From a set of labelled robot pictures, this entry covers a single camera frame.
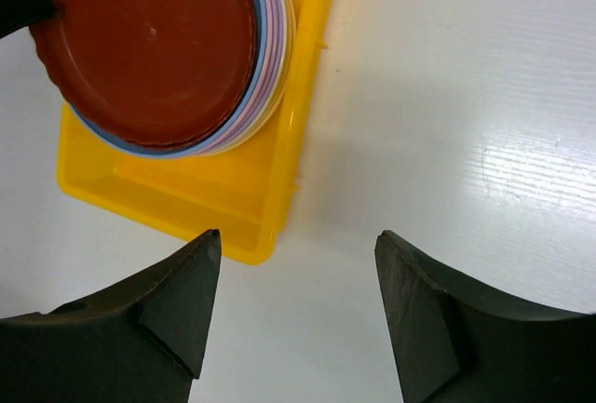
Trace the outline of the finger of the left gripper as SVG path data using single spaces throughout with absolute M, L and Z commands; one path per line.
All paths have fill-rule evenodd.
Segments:
M 0 37 L 5 38 L 16 31 L 49 20 L 57 13 L 51 0 L 1 0 Z

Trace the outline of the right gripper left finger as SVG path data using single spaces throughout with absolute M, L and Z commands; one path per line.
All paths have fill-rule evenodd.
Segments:
M 188 401 L 221 259 L 221 235 L 208 230 L 108 288 L 47 314 L 2 319 L 2 401 Z

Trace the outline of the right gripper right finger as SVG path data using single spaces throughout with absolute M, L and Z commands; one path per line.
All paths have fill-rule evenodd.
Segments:
M 594 401 L 593 314 L 496 289 L 391 231 L 374 256 L 404 401 Z

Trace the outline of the blue plate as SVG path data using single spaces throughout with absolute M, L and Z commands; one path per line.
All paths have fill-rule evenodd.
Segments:
M 273 64 L 273 25 L 276 20 L 281 20 L 281 14 L 276 12 L 274 7 L 282 5 L 283 0 L 257 0 L 257 61 L 249 86 L 230 118 L 204 141 L 187 145 L 182 149 L 145 149 L 109 135 L 107 131 L 101 130 L 98 125 L 83 117 L 73 105 L 69 104 L 67 108 L 98 138 L 123 153 L 153 159 L 168 159 L 221 151 L 222 144 L 238 134 L 239 124 L 237 121 L 249 115 L 250 108 L 257 104 L 258 94 L 268 82 L 266 71 Z

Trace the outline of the orange-red plate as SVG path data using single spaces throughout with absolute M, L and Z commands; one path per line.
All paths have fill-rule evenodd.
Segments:
M 31 29 L 61 95 L 141 147 L 207 137 L 239 105 L 256 50 L 252 0 L 52 0 Z

